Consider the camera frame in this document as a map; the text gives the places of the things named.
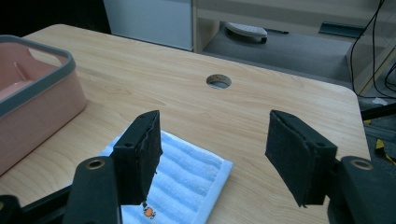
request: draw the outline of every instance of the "white towel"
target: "white towel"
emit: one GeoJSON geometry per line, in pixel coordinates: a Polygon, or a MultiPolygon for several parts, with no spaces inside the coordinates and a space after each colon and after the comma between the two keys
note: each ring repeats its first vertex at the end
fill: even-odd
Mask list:
{"type": "MultiPolygon", "coordinates": [[[[120,136],[100,156],[109,156],[120,136]]],[[[161,131],[161,139],[163,154],[148,193],[148,210],[123,205],[123,223],[206,223],[233,163],[170,133],[161,131]]]]}

